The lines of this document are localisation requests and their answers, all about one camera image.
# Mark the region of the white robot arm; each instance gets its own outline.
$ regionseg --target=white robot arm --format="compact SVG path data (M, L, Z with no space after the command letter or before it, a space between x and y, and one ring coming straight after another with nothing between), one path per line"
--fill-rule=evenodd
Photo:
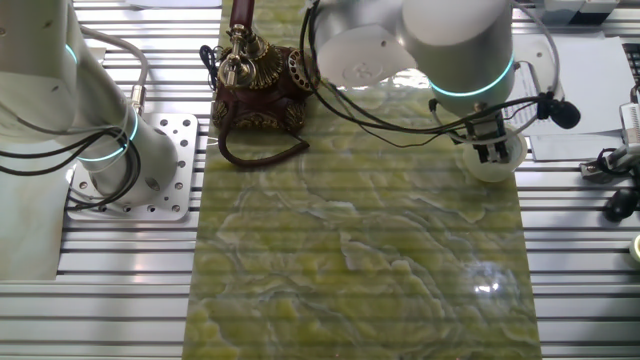
M129 102L91 56L71 1L0 0L0 27L0 141L53 139L68 146L87 132L121 128L139 154L140 172L118 202L144 204L170 185L177 167L173 143L139 116L139 101ZM140 84L134 94L142 97ZM105 197L130 172L118 156L129 149L117 140L100 138L79 157Z
M311 42L320 74L335 85L369 86L415 68L429 78L438 104L466 117L504 105L511 93L517 67L513 5L533 17L513 0L320 0L310 10L310 41L315 39ZM577 109L553 99L559 79L557 49L548 30L534 20L551 42L555 66L549 98L540 96L537 101L559 125L575 126ZM435 108L431 111L439 122ZM524 128L506 129L498 109L475 124L467 123L465 138L449 135L467 144L465 161L474 175L500 181L526 155L519 134Z

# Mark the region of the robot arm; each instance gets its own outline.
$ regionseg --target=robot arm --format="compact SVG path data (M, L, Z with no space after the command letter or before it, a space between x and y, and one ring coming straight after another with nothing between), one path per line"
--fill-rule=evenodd
M121 137L137 149L141 170L119 203L144 204L171 184L177 168L174 144L142 120L92 57L71 1L0 0L0 24L1 141L53 139L68 146L86 136L83 129L120 128ZM118 156L127 148L102 137L78 158L105 197L131 177L125 157Z
M416 68L445 108L466 116L511 93L511 19L507 0L321 1L312 26L332 83L373 85Z

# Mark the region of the marble slab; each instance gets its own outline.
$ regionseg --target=marble slab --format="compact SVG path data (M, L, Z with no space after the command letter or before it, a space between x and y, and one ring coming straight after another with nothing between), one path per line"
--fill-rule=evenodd
M257 2L258 31L296 46L301 6ZM419 73L349 95L431 123ZM514 179L481 183L451 141L397 149L315 101L301 136L308 153L260 171L209 147L184 359L541 358ZM243 157L290 141L229 139Z

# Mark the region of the black cable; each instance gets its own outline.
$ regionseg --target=black cable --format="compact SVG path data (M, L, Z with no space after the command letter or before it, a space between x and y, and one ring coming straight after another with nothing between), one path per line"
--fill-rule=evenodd
M315 2L313 7L311 9L307 9L307 12L305 13L305 17L302 23L302 28L300 31L300 52L301 55L304 56L304 46L305 46L305 34L307 32L307 27L309 27L309 22L311 21L311 19L315 19L315 12L318 8L318 4L319 2ZM311 49L311 56L313 59L317 58L317 54L315 53L315 46L312 40L315 40L315 35L313 34L313 26L311 26L309 28L309 40L310 40L310 49ZM310 75L309 75L309 70L307 69L307 67L305 66L306 64L304 62L302 62L302 70L305 74L305 76L310 79ZM337 88L335 88L335 85L331 84L331 86L334 88L334 90L337 90ZM353 103L348 97L346 97L346 95L342 94L340 91L337 91L337 94L347 103L349 103L352 107L354 107L354 109L358 110L358 112L360 112L361 114L363 114L364 116L370 118L373 121L376 121L377 124L374 123L370 123L370 122L365 122L365 121L361 121L358 120L352 116L349 116L347 114L344 114L342 112L340 112L339 110L335 109L333 106L331 106L317 91L317 89L312 86L311 90L313 91L314 95L316 96L316 98L332 113L334 113L335 115L356 123L360 126L367 126L370 128L375 128L375 129L381 129L381 130L388 130L388 131L397 131L397 132L405 132L405 133L411 133L411 134L431 134L431 135L438 135L438 134L442 134L444 132L448 132L450 131L452 128L462 125L462 124L466 124L469 123L471 121L474 120L478 120L481 118L484 118L488 115L491 115L493 113L495 113L496 111L502 110L504 108L507 107L511 107L514 105L520 105L523 103L528 103L528 102L534 102L534 103L540 103L540 102L547 102L549 101L549 99L547 99L544 96L535 96L535 97L527 97L527 98L522 98L522 99L517 99L517 100L513 100L513 101L509 101L503 104L499 104L499 105L495 105L492 107L489 107L487 109L485 109L484 111L472 114L470 116L464 117L462 119L459 119L458 121L455 121L453 123L450 123L448 125L444 125L444 126L440 126L440 127L435 127L435 128L429 128L429 129L411 129L411 128L405 128L405 127L401 127L398 125L394 125L394 124L390 124L387 123L371 114L369 114L367 111L365 111L362 108L359 108L357 106L357 104Z
M518 113L519 113L520 111L522 111L522 110L524 110L524 109L526 109L526 108L530 108L530 107L532 107L533 105L536 105L536 103L531 103L531 104L529 104L529 105L527 105L527 106L523 106L523 107L521 107L520 109L516 110L516 111L513 113L513 115L511 115L511 116L509 116L508 118L505 118L505 119L503 119L503 120L505 120L505 121L512 120L513 118L515 118L515 117L518 115Z
M111 129L106 129L103 130L101 132L98 132L96 134L93 135L89 135L86 138L71 144L67 147L64 147L62 149L58 149L58 150L54 150L54 151L49 151L46 153L36 153L36 154L16 154L16 153L11 153L11 152L6 152L6 151L0 151L0 157L7 157L7 158L12 158L12 159L42 159L42 158L46 158L46 157L51 157L51 156L55 156L55 155L60 155L62 153L65 153L67 151L71 151L75 148L77 148L78 146L82 146L83 144L86 144L87 142L91 141L92 139L96 138L95 140L97 140L98 138L106 135L109 131L111 131Z
M364 130L367 134L369 134L369 135L371 135L371 136L374 136L374 137L376 137L376 138L378 138L378 139L380 139L380 140L382 140L382 141L386 142L387 144L389 144L389 145L391 145L391 146L397 147L398 149L407 149L407 148L411 148L411 147L420 147L420 146L425 146L425 145L427 145L427 144L431 143L432 141L434 141L435 139L439 138L440 136L444 135L444 134L434 135L434 136L433 136L433 137L431 137L429 140L427 140L427 141L425 141L425 142L423 142L423 143L419 143L419 144L398 145L398 144L394 143L393 141L388 140L388 139L385 139L384 137L382 137L382 136L380 136L380 135L378 135L378 134L374 133L373 131L371 131L371 130L367 129L366 127L364 127L364 126L362 126L362 125L360 125L360 128L361 128L362 130Z
M598 155L598 159L596 160L596 165L598 166L598 170L602 171L605 174L609 174L611 176L616 176L616 177L629 175L629 173L631 172L631 169L627 169L624 171L613 171L609 169L609 166L607 165L607 162L604 159L604 154L607 152L614 152L614 151L616 151L616 149L613 149L613 148L602 149L602 151Z
M631 102L634 104L638 103L638 89L640 89L640 84L635 85L633 88L631 88Z
M69 199L71 201L78 204L74 207L71 207L70 210L80 211L80 210L99 208L102 206L109 205L111 203L114 203L120 200L124 195L126 195L133 188L133 186L136 184L140 176L140 173L142 170L142 162L140 160L140 153L138 152L138 149L136 148L136 146L132 142L129 142L129 146L131 146L131 150L128 151L127 154L125 154L126 160L127 160L125 178L123 179L120 187L113 194L109 195L108 197L106 197L105 199L97 203L88 203L88 202L78 200L72 196L69 196Z
M66 160L48 169L42 169L42 170L36 170L36 171L20 171L20 170L14 170L14 169L6 168L4 166L0 166L0 172L7 173L9 175L15 175L15 176L41 176L41 175L46 175L46 174L56 172L62 169L63 167L65 167L66 165L68 165L69 163L71 163L73 160L75 160L78 156L80 156L80 154L82 154L83 151L85 151L89 146L93 145L93 143L95 143L101 137L102 135L93 136L91 140L87 141L84 145L82 145L75 153L69 156Z
M220 46L216 46L213 49L207 45L202 45L202 47L200 47L200 59L209 71L207 81L209 82L209 87L211 87L211 90L213 91L217 91L218 88L218 59L216 59L215 52L218 48L221 49Z

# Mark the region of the metal rail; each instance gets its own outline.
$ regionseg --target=metal rail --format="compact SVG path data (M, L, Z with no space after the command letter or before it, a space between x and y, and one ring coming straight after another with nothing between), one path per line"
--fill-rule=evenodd
M217 42L220 9L75 5L83 25L123 37L147 54L147 111L199 119L190 213L181 224L146 228L68 220L56 282L0 285L0 359L175 360L182 352L209 131L211 91L198 49ZM640 43L640 5L624 5L602 30ZM520 15L516 33L534 32ZM104 66L128 91L137 61L106 47ZM640 233L640 215L616 226L600 214L606 199L631 183L595 186L581 180L577 165L534 163L529 156L516 172L543 355L640 359L640 266L627 253Z

